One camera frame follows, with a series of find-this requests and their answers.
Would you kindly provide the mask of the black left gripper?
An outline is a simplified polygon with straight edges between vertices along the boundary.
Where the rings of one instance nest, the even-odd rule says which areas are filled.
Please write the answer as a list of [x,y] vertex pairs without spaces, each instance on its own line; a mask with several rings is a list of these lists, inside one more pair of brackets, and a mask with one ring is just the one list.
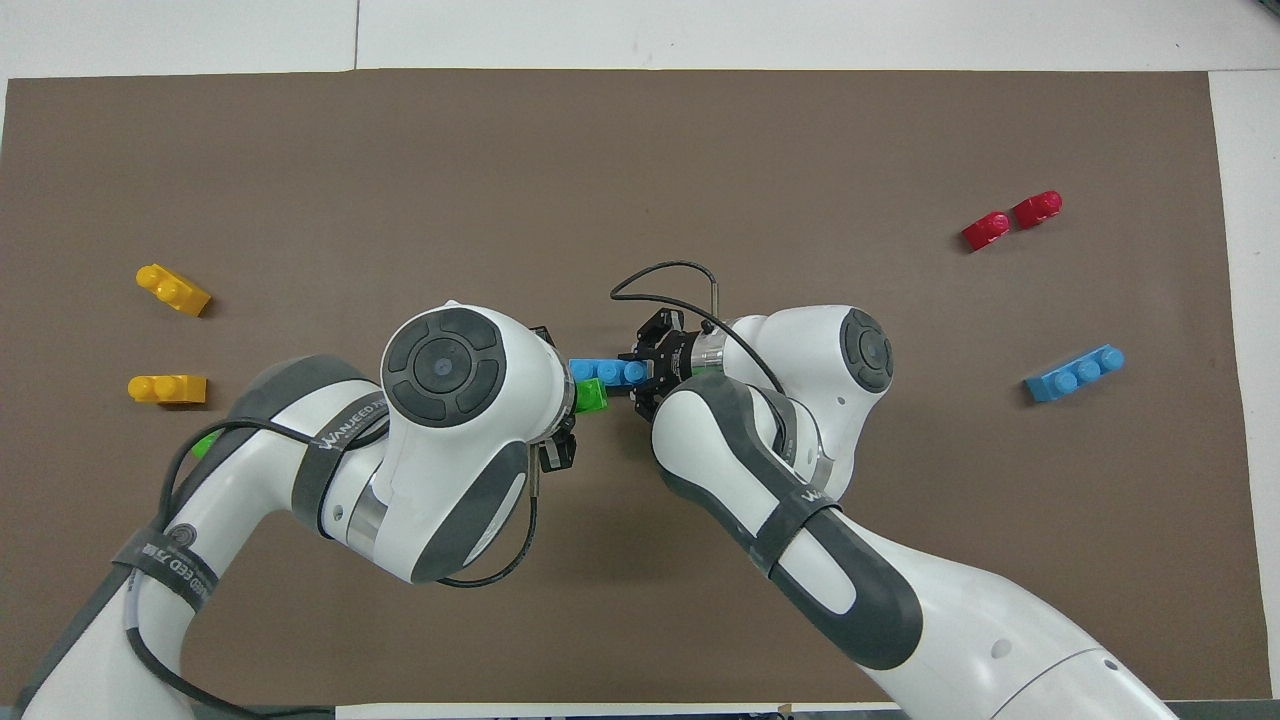
[[531,327],[530,331],[538,337],[530,364],[530,441],[539,447],[543,471],[558,471],[573,465],[577,391],[549,331],[544,325]]

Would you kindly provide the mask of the yellow two-stud toy brick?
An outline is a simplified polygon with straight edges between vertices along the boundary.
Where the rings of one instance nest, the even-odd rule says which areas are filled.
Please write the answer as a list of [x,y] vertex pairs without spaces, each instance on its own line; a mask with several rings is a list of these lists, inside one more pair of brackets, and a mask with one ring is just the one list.
[[136,375],[127,392],[140,404],[204,404],[207,382],[205,375],[191,374]]
[[160,302],[189,316],[200,316],[211,300],[210,293],[195,282],[160,264],[141,266],[134,274],[134,282]]

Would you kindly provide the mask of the brown paper table mat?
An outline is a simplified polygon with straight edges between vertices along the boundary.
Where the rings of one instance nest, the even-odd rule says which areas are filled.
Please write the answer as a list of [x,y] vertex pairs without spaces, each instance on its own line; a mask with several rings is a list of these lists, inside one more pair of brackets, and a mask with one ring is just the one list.
[[[991,211],[1012,227],[973,252]],[[265,368],[374,375],[451,299],[608,356],[654,313],[609,288],[676,258],[730,318],[882,324],[856,521],[1024,585],[1166,700],[1270,693],[1206,74],[365,70],[9,83],[0,705]],[[1033,400],[1101,345],[1124,368]],[[128,395],[161,374],[207,400]]]

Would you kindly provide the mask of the blue three-stud toy brick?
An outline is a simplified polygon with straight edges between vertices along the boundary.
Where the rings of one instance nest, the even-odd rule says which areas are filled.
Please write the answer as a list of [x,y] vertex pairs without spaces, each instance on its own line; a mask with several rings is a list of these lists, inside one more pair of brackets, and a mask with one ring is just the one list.
[[1024,379],[1024,386],[1037,402],[1056,401],[1124,368],[1125,361],[1124,351],[1112,345],[1101,345],[1047,372],[1029,375]]
[[570,373],[576,382],[599,379],[604,387],[635,387],[650,377],[644,361],[617,357],[573,357]]

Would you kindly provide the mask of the red one-stud toy brick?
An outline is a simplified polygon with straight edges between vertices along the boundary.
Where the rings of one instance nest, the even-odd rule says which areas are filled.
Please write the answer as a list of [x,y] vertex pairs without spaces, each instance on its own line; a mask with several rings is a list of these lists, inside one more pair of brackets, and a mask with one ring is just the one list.
[[961,231],[961,237],[965,240],[969,249],[975,252],[1005,236],[1010,232],[1011,227],[1012,220],[1007,213],[991,211],[966,225]]
[[1048,190],[1036,193],[1020,201],[1012,214],[1020,229],[1030,229],[1050,218],[1060,214],[1062,209],[1062,196],[1059,191]]

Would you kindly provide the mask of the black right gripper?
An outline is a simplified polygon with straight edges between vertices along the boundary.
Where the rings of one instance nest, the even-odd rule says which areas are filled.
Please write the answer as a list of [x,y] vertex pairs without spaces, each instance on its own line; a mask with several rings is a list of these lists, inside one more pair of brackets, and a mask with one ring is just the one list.
[[662,307],[640,328],[632,348],[618,355],[626,363],[650,365],[650,377],[632,389],[635,411],[645,421],[653,421],[666,396],[692,374],[691,347],[698,336],[698,331],[684,331],[682,311]]

